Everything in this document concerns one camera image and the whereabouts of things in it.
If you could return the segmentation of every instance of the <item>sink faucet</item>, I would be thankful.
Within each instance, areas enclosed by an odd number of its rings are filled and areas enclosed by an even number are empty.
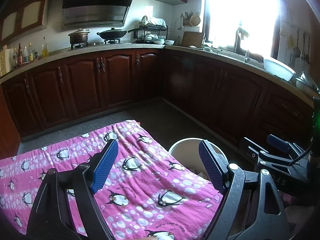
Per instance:
[[[247,49],[247,52],[244,54],[244,62],[245,62],[245,63],[250,62],[249,49]]]

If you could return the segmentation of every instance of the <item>bottle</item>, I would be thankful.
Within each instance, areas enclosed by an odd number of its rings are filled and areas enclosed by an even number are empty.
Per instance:
[[[33,51],[32,51],[31,42],[29,43],[28,52],[29,52],[29,61],[33,61]]]
[[[23,63],[29,62],[29,53],[27,50],[27,46],[24,46],[24,51],[23,51]]]
[[[42,57],[48,57],[48,43],[45,39],[45,37],[43,37],[44,43],[42,44]]]
[[[17,53],[17,48],[13,49],[12,53],[12,65],[13,68],[16,68],[18,66],[18,53]]]
[[[23,65],[23,54],[22,54],[22,49],[21,49],[21,43],[19,43],[19,48],[18,48],[18,66]]]

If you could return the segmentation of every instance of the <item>cutting board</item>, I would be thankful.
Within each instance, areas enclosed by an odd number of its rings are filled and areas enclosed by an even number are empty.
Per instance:
[[[184,32],[181,47],[195,46],[201,48],[204,33]]]

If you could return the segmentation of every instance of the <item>window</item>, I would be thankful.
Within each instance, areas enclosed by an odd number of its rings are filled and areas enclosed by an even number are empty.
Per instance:
[[[206,42],[241,55],[248,50],[258,61],[277,58],[279,48],[278,0],[205,0]]]

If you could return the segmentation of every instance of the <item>white bucket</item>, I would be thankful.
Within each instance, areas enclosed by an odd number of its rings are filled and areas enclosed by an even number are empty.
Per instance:
[[[209,179],[208,173],[205,170],[205,167],[201,161],[199,156],[199,143],[203,139],[199,138],[187,138],[176,142],[169,149],[169,154],[172,155],[177,161],[179,161],[183,166],[187,169],[195,169],[196,174],[202,172]],[[213,144],[209,142],[212,148],[216,151],[216,153],[222,154],[226,160],[227,157],[224,155],[223,151]]]

